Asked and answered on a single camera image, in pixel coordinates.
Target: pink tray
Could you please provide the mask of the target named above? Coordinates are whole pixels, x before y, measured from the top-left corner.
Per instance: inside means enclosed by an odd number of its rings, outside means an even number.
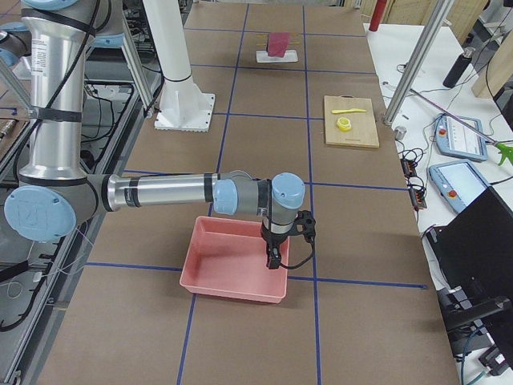
[[[287,269],[265,267],[261,223],[198,217],[180,284],[191,293],[280,302],[287,292]],[[281,247],[289,261],[289,239]]]

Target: table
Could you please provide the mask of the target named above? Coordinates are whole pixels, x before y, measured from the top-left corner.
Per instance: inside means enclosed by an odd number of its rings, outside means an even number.
[[[256,64],[260,35],[283,29],[300,61]],[[125,172],[295,172],[317,256],[276,306],[190,295],[180,270],[207,205],[107,216],[38,383],[458,383],[390,129],[378,122],[378,150],[324,145],[324,95],[385,111],[360,14],[199,3],[185,32],[217,95],[211,128],[148,121]],[[293,259],[307,251],[293,240]]]
[[[397,71],[396,67],[398,64],[406,63],[409,60],[421,32],[421,26],[399,25],[380,25],[378,32],[367,32],[374,65],[376,66],[376,72],[381,84],[383,82],[388,82],[392,85],[398,83],[401,74]],[[461,46],[450,31],[450,28],[446,26],[443,27],[438,33],[422,65],[422,69],[413,84],[413,89],[416,91],[424,91],[444,88],[442,81],[456,60],[456,57],[460,55],[462,51]],[[468,75],[472,76],[473,74],[475,74],[474,69],[469,67],[463,74],[462,79],[465,79]],[[456,115],[471,116],[480,119],[483,122],[485,132],[491,133],[489,127],[490,120],[499,114],[499,110],[493,100],[477,99],[474,97],[471,88],[476,79],[477,76],[472,78],[471,81],[463,85],[463,89],[461,90],[460,87],[456,87],[452,90],[445,89],[425,93],[424,96],[432,99],[443,107],[447,107],[453,97],[459,93],[458,97],[451,104],[450,111]],[[385,103],[388,103],[390,99],[387,96],[392,96],[393,88],[382,84],[382,92]],[[408,129],[408,133],[403,140],[406,148],[425,148],[427,146],[422,136],[422,128],[432,122],[439,113],[440,111],[432,108],[419,98],[406,98],[401,112],[393,123],[393,127],[402,125]],[[513,139],[513,132],[511,132],[511,129],[501,115],[494,119],[492,124],[495,131],[494,138],[497,140]],[[427,129],[427,132],[428,136],[432,135],[432,126]],[[402,150],[400,144],[398,144],[398,150]],[[500,167],[497,165],[500,156],[497,154],[497,151],[490,146],[488,147],[488,157],[489,160],[487,162],[475,163],[475,166],[487,180],[490,182],[502,180],[513,174],[513,166],[511,166],[509,162],[506,162]],[[418,174],[426,181],[426,170],[429,165],[446,163],[452,160],[454,160],[454,158],[441,155],[438,149],[431,148],[430,156],[425,156],[417,167]],[[513,183],[508,181],[504,184],[497,184],[494,187],[508,205],[513,207]],[[443,201],[431,182],[428,182],[426,203],[427,209],[420,212],[418,220],[418,229],[420,232],[423,232],[431,225],[446,225],[455,217],[454,212],[449,208],[446,202]],[[430,271],[437,289],[447,286],[427,241],[424,241],[424,248],[428,261],[430,262]],[[477,357],[485,350],[486,349],[473,352],[466,361],[465,378],[467,382],[473,379],[483,369]],[[484,385],[513,383],[513,371],[507,370],[500,377],[487,376],[481,379],[479,383]]]

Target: computer monitor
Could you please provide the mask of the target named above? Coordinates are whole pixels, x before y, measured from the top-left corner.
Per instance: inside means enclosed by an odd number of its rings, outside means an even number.
[[[492,187],[435,239],[434,251],[449,285],[461,286],[473,305],[498,296],[513,301],[513,212]],[[483,322],[513,368],[513,311]]]

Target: black spray can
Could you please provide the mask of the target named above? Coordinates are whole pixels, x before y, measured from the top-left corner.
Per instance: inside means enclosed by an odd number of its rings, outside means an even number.
[[[467,47],[465,48],[465,51],[460,56],[458,56],[456,62],[454,62],[454,65],[450,69],[446,78],[443,80],[444,87],[453,88],[456,85],[459,78],[462,77],[463,72],[471,63],[472,55],[474,54],[474,52],[475,48]]]

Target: white desk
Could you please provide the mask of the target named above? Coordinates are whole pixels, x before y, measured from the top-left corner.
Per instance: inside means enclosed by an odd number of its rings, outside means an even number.
[[[402,74],[397,71],[397,65],[408,62],[421,32],[422,26],[397,25],[380,25],[377,32],[367,31],[367,39],[369,40],[370,50],[380,83],[388,82],[394,86],[398,84]],[[424,91],[444,88],[442,81],[456,60],[456,57],[462,52],[463,50],[450,31],[450,28],[443,27],[438,33],[422,65],[422,69],[414,81],[413,89],[416,91]],[[466,73],[463,74],[462,79],[474,73],[474,69],[469,67]],[[477,78],[478,76],[475,76],[471,81],[463,85],[463,89],[452,103],[450,111],[456,115],[480,119],[483,122],[484,131],[490,133],[489,122],[491,118],[499,114],[499,110],[493,100],[477,99],[474,97],[471,87]],[[424,94],[424,96],[443,107],[447,107],[460,87],[455,87],[449,91],[429,92]],[[390,101],[390,98],[387,96],[392,96],[393,93],[394,89],[392,87],[382,85],[382,94],[386,104]],[[423,138],[422,128],[430,122],[433,122],[439,113],[440,111],[429,106],[426,102],[411,96],[406,98],[405,103],[402,105],[402,110],[395,119],[392,128],[398,125],[407,128],[408,132],[406,133],[405,139],[402,141],[407,149],[415,147],[426,148],[427,143]],[[493,128],[495,131],[493,137],[497,140],[513,140],[513,132],[511,132],[511,129],[502,116],[494,119]],[[426,129],[426,134],[427,136],[433,135],[432,125]],[[428,191],[426,197],[427,209],[419,212],[418,229],[420,232],[423,232],[434,224],[446,225],[455,217],[454,212],[443,201],[438,190],[436,190],[435,186],[430,183],[426,177],[426,170],[429,165],[450,162],[455,160],[455,158],[441,155],[435,145],[431,145],[430,148],[430,157],[428,150],[428,154],[422,158],[422,161],[417,167],[417,173],[426,182]],[[502,180],[513,175],[513,166],[508,161],[506,161],[503,166],[497,165],[500,160],[500,155],[495,148],[488,146],[487,150],[488,161],[481,164],[475,163],[475,165],[488,181]],[[513,207],[513,180],[509,180],[503,184],[497,184],[495,189],[510,207]],[[438,263],[435,261],[434,254],[426,241],[424,249],[426,250],[428,261],[430,261],[434,284],[437,286],[437,289],[440,289],[446,285],[446,283],[439,273]],[[483,369],[477,360],[483,351],[485,350],[473,352],[467,357],[465,362],[466,383],[470,382]],[[479,381],[481,385],[511,385],[512,383],[513,371],[511,369],[508,369],[500,377],[487,375]]]

